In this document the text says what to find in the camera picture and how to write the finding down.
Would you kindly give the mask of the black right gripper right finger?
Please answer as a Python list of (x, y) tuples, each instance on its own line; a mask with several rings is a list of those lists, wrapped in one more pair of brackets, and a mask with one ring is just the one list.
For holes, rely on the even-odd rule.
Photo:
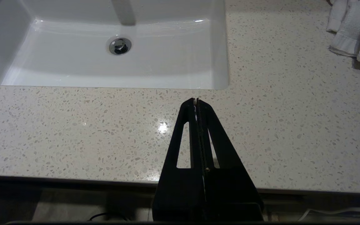
[(197, 100), (207, 217), (263, 221), (264, 204), (214, 109)]

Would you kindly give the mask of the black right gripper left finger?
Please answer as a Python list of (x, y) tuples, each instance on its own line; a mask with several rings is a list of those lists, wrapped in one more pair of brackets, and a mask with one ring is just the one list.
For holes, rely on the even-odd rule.
[[(190, 168), (177, 168), (184, 125), (189, 124)], [(154, 221), (198, 221), (204, 204), (203, 163), (195, 99), (181, 104), (152, 203)]]

